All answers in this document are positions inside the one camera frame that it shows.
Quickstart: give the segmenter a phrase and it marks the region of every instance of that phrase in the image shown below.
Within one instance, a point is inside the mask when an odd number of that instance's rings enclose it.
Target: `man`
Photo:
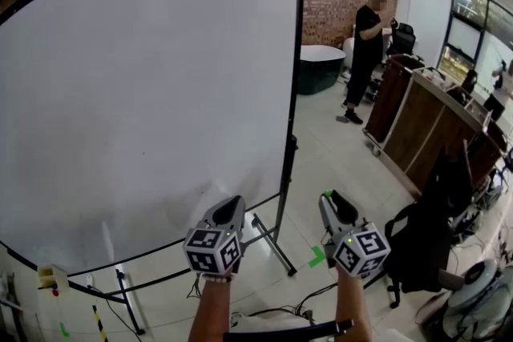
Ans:
[[[360,104],[370,76],[374,68],[381,63],[383,56],[382,30],[387,26],[388,19],[379,18],[376,12],[386,8],[386,0],[368,0],[356,13],[356,29],[354,33],[353,66],[351,79],[347,85],[347,111],[344,116],[337,117],[338,121],[363,124],[354,112],[354,108]]]
[[[349,276],[337,264],[337,322],[353,320],[354,326],[346,335],[339,336],[335,342],[370,342],[372,327],[367,313],[362,280]],[[229,332],[230,284],[229,280],[214,282],[213,277],[205,281],[200,306],[192,324],[189,342],[222,342],[223,334]]]
[[[507,70],[499,68],[491,73],[492,77],[500,77],[495,84],[495,90],[484,102],[484,108],[491,112],[494,121],[499,120],[506,108],[507,100],[513,99],[513,60]]]

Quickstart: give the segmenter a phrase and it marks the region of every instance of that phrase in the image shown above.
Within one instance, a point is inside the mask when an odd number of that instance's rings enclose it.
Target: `black t-shirt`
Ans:
[[[356,30],[354,34],[353,68],[372,70],[383,58],[382,30],[369,40],[362,40],[360,32],[376,26],[381,19],[367,5],[356,13]]]

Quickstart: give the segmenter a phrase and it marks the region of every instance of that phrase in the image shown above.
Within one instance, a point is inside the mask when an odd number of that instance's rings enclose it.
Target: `black pants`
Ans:
[[[353,68],[351,78],[347,83],[347,102],[357,106],[360,104],[363,95],[366,93],[367,87],[369,86],[372,72],[375,65],[371,67]]]
[[[504,112],[504,106],[499,103],[499,100],[494,95],[490,95],[487,101],[484,102],[484,108],[491,112],[491,118],[494,121],[497,121]]]

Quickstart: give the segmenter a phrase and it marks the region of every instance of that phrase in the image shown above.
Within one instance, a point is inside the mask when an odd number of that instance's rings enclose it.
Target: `black bathtub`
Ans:
[[[345,53],[331,46],[301,46],[301,66],[297,93],[314,95],[337,81]]]

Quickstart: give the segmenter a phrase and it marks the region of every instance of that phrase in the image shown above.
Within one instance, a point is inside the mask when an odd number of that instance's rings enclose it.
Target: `yellow black striped pole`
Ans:
[[[93,305],[93,311],[95,311],[96,323],[98,324],[99,333],[102,334],[103,342],[108,342],[107,335],[105,335],[105,331],[103,330],[102,321],[98,316],[98,311],[96,310],[96,305]]]

